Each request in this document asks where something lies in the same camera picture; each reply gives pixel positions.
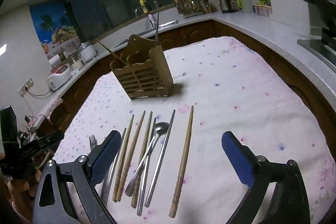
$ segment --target table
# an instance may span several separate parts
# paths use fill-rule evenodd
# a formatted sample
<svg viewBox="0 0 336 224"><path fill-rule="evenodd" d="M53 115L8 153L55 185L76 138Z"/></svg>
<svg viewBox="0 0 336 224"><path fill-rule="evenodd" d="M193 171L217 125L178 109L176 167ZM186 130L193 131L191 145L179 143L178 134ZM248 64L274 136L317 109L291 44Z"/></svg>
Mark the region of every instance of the table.
<svg viewBox="0 0 336 224"><path fill-rule="evenodd" d="M170 97L131 101L112 72L102 76L65 132L54 159L62 163L87 155L90 134L101 143L111 130L122 132L134 113L131 142L146 110L127 185L139 161L149 112L153 111L157 121L169 121L176 109L150 207L138 217L130 207L131 198L123 194L120 203L110 199L107 208L118 223L225 223L247 190L221 148L221 136L228 130L255 155L272 162L293 159L298 163L311 223L318 223L336 197L336 167L315 117L301 99L256 52L233 37L211 38L164 53L174 79ZM177 215L171 219L168 214L191 105L194 122L189 158ZM152 154L147 190L162 143L163 137ZM74 187L70 188L81 221L88 223ZM100 193L101 185L96 189ZM273 189L271 184L254 223L262 220Z"/></svg>

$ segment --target yellow bottle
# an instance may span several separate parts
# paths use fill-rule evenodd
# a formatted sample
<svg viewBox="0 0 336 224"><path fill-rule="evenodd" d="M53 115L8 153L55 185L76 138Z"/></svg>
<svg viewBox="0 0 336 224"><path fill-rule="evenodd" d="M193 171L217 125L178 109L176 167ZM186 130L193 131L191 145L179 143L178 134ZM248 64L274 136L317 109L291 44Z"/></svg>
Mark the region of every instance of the yellow bottle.
<svg viewBox="0 0 336 224"><path fill-rule="evenodd" d="M140 5L142 6L143 13L146 14L148 13L148 9L146 8L146 1L145 0L139 0Z"/></svg>

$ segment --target spoon head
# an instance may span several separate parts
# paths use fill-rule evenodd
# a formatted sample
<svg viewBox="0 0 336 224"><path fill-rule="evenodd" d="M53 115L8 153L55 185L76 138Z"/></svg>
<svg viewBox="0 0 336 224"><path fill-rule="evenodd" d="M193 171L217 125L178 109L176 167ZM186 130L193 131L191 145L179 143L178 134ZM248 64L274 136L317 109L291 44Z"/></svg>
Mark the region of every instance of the spoon head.
<svg viewBox="0 0 336 224"><path fill-rule="evenodd" d="M159 122L154 125L154 130L158 134L165 134L168 131L169 123L168 122Z"/></svg>

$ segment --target wall poster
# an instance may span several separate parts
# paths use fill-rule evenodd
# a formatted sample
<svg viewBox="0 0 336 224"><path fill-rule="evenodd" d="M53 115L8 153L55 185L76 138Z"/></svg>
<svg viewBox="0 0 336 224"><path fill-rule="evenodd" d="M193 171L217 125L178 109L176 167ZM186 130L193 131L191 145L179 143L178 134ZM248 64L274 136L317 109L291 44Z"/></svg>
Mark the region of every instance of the wall poster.
<svg viewBox="0 0 336 224"><path fill-rule="evenodd" d="M80 40L62 1L49 1L29 7L37 37L50 60L56 54L76 51Z"/></svg>

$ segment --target electric kettle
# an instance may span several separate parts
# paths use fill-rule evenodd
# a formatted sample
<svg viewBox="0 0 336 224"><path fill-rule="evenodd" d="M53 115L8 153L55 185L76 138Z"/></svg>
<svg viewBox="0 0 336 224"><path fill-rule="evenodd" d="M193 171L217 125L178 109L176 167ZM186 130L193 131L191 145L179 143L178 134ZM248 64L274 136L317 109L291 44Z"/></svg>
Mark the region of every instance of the electric kettle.
<svg viewBox="0 0 336 224"><path fill-rule="evenodd" d="M219 6L223 14L234 12L232 9L231 0L219 0Z"/></svg>

